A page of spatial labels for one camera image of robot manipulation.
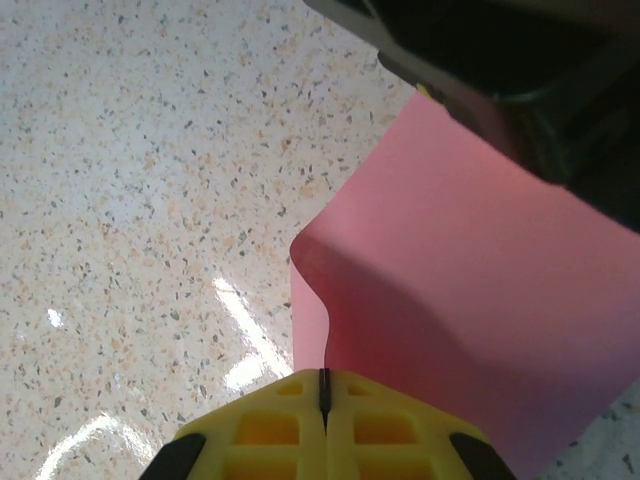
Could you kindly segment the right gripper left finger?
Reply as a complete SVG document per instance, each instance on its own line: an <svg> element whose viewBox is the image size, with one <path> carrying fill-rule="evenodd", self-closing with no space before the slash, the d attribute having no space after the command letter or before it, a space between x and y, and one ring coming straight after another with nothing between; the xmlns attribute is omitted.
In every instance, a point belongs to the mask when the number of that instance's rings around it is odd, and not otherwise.
<svg viewBox="0 0 640 480"><path fill-rule="evenodd" d="M183 425L149 477L324 479L326 371L299 371Z"/></svg>

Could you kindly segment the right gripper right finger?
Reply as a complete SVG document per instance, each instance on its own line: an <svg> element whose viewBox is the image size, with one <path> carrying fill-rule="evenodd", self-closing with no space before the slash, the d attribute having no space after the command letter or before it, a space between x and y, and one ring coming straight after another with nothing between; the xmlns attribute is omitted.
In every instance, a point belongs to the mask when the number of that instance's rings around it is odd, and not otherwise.
<svg viewBox="0 0 640 480"><path fill-rule="evenodd" d="M363 376L324 370L329 479L513 479L477 427Z"/></svg>

